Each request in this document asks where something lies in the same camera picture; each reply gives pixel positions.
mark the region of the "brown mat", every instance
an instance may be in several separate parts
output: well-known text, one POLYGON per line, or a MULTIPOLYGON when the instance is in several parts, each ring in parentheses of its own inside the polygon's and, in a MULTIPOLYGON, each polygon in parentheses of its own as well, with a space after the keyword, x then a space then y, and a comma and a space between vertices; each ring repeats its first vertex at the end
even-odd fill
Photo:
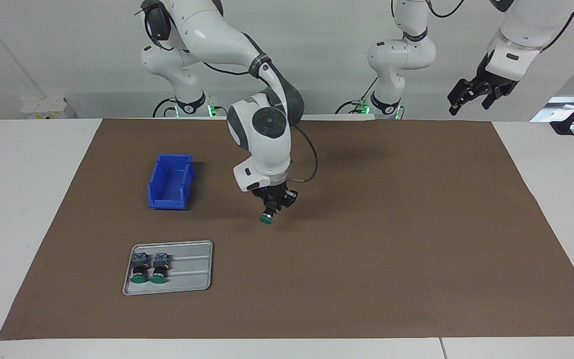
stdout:
POLYGON ((268 226, 223 121, 104 120, 0 339, 574 336, 574 268, 491 123, 302 127, 319 174, 268 226), (191 210, 148 208, 159 153, 194 154, 191 210), (199 239, 207 291, 121 293, 134 244, 199 239))

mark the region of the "blue plastic container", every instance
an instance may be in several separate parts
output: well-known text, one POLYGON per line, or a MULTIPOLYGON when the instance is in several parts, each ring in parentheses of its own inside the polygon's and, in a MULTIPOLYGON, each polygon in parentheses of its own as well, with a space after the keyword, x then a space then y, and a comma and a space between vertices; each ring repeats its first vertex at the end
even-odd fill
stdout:
POLYGON ((161 153, 147 185, 147 201, 156 209, 185 209, 194 178, 192 155, 161 153))

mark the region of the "white robotic arm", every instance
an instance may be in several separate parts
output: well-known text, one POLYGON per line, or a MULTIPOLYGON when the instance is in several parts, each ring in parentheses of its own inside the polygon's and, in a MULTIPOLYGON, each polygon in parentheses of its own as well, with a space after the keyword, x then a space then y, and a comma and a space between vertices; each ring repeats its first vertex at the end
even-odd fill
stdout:
POLYGON ((574 14, 574 0, 491 0, 505 11, 504 22, 488 45, 476 76, 460 79, 449 93, 449 112, 456 115, 465 103, 486 95, 485 109, 508 96, 535 57, 551 43, 560 27, 574 14))
POLYGON ((286 181, 291 162, 289 126, 300 121, 304 110, 300 93, 285 80, 251 37, 223 20, 220 0, 167 0, 164 3, 145 0, 142 8, 145 12, 158 13, 156 21, 150 23, 150 29, 162 29, 150 32, 155 45, 156 41, 161 44, 157 36, 162 34, 162 38, 180 49, 180 57, 175 55, 175 60, 171 56, 157 60, 161 63, 176 61, 176 65, 157 66, 166 70, 156 72, 170 81, 177 97, 187 85, 194 84, 191 75, 183 71, 188 66, 186 63, 197 61, 241 65, 248 68, 250 75, 267 84, 260 93, 230 106, 227 121, 237 145, 251 153, 249 159, 234 168, 237 184, 242 191, 252 191, 263 200, 265 211, 261 220, 271 223, 274 214, 283 206, 289 207, 297 196, 296 191, 287 189, 286 181), (174 38, 174 32, 178 33, 178 38, 174 38))
POLYGON ((383 114, 392 114, 400 104, 405 79, 400 70, 426 68, 435 60, 435 44, 428 36, 429 7, 425 0, 397 0, 396 26, 402 39, 378 41, 369 48, 369 66, 378 74, 371 103, 383 114))

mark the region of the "gray tray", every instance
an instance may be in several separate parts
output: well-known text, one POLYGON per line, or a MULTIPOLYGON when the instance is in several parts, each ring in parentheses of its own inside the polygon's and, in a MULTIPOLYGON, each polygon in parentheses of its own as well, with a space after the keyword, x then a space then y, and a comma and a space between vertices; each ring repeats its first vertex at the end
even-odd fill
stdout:
MULTIPOLYGON (((207 289, 212 277, 212 247, 211 241, 135 245, 130 252, 130 259, 134 253, 139 252, 147 253, 150 260, 156 253, 167 253, 171 261, 170 268, 166 282, 163 284, 155 284, 150 281, 137 284, 130 282, 132 268, 130 268, 130 260, 128 260, 123 294, 148 295, 207 289)), ((148 278, 152 277, 153 271, 153 268, 148 269, 148 278)))

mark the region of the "white table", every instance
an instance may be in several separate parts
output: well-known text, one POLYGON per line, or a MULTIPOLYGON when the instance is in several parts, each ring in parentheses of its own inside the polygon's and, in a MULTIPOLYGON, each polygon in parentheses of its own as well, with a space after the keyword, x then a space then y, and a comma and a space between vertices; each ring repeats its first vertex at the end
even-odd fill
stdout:
MULTIPOLYGON (((346 120, 322 117, 310 120, 346 120)), ((0 328, 100 122, 0 121, 0 328)), ((574 264, 574 138, 547 124, 494 126, 574 264)), ((145 348, 187 358, 566 359, 574 338, 48 339, 0 342, 0 357, 136 358, 145 348)))

